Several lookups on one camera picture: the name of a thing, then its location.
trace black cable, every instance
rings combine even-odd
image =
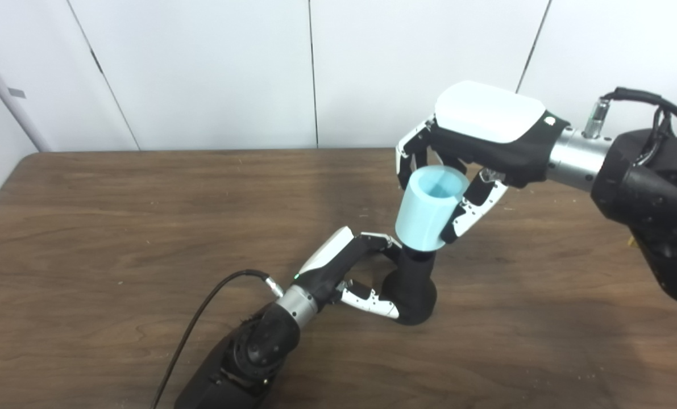
[[[161,399],[161,394],[164,393],[164,389],[167,387],[167,382],[169,381],[169,376],[172,375],[172,371],[174,370],[174,366],[177,365],[177,360],[179,359],[179,355],[182,353],[182,349],[184,349],[184,345],[187,343],[187,339],[189,338],[189,335],[192,333],[192,329],[194,328],[195,324],[197,321],[200,319],[201,313],[204,312],[204,308],[206,308],[207,305],[209,305],[209,301],[211,301],[214,296],[219,292],[219,290],[224,287],[225,284],[228,282],[231,282],[233,279],[236,277],[240,276],[253,276],[253,277],[258,277],[265,281],[266,279],[270,278],[270,276],[267,273],[263,273],[258,270],[242,270],[240,272],[234,272],[227,276],[224,280],[219,282],[214,289],[209,293],[206,298],[204,298],[204,301],[202,301],[200,307],[197,309],[197,311],[194,313],[194,316],[192,316],[192,320],[189,322],[187,329],[184,331],[184,335],[182,335],[181,341],[179,341],[179,345],[177,345],[177,349],[174,351],[174,355],[172,356],[172,360],[169,362],[169,366],[167,366],[167,372],[164,373],[164,378],[161,379],[161,383],[159,383],[159,388],[156,389],[156,395],[154,395],[153,402],[151,402],[151,409],[156,409],[157,404],[159,404],[159,399]]]
[[[660,106],[677,117],[677,106],[675,104],[661,98],[661,95],[648,93],[647,91],[630,90],[629,88],[619,86],[612,93],[608,93],[602,98],[614,101],[636,101]]]
[[[659,123],[659,117],[664,113],[664,119]],[[669,111],[663,109],[662,107],[657,108],[654,112],[654,122],[652,123],[652,132],[647,138],[647,143],[645,144],[645,149],[640,153],[636,161],[634,161],[634,166],[646,165],[648,161],[652,160],[654,155],[661,147],[661,142],[664,139],[671,137],[670,134],[674,134],[671,131],[671,115]]]

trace wooden table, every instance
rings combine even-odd
[[[284,285],[337,228],[393,233],[390,150],[39,153],[0,191],[0,408],[148,407],[204,295]],[[416,327],[338,305],[266,407],[677,407],[677,304],[624,227],[542,183],[437,255]],[[380,279],[388,261],[351,275]],[[271,295],[228,285],[162,399]]]

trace light blue cup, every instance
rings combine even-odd
[[[396,236],[417,251],[436,251],[439,238],[470,182],[449,166],[424,166],[409,178],[396,217]]]

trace silver cylinder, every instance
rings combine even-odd
[[[588,122],[585,124],[585,135],[583,137],[596,139],[601,136],[601,128],[604,126],[610,105],[611,101],[604,98],[596,101],[593,111],[591,111],[591,116],[588,117]]]
[[[581,130],[567,127],[551,151],[548,179],[591,191],[613,139],[584,137]]]
[[[291,285],[275,303],[285,308],[301,329],[318,313],[313,297],[297,285]]]

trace cable connector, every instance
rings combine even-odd
[[[274,279],[271,279],[271,277],[265,279],[265,284],[267,284],[268,287],[270,287],[270,291],[272,291],[277,298],[282,298],[282,296],[285,294],[283,288],[280,287],[280,285],[278,285],[278,283],[275,282]]]

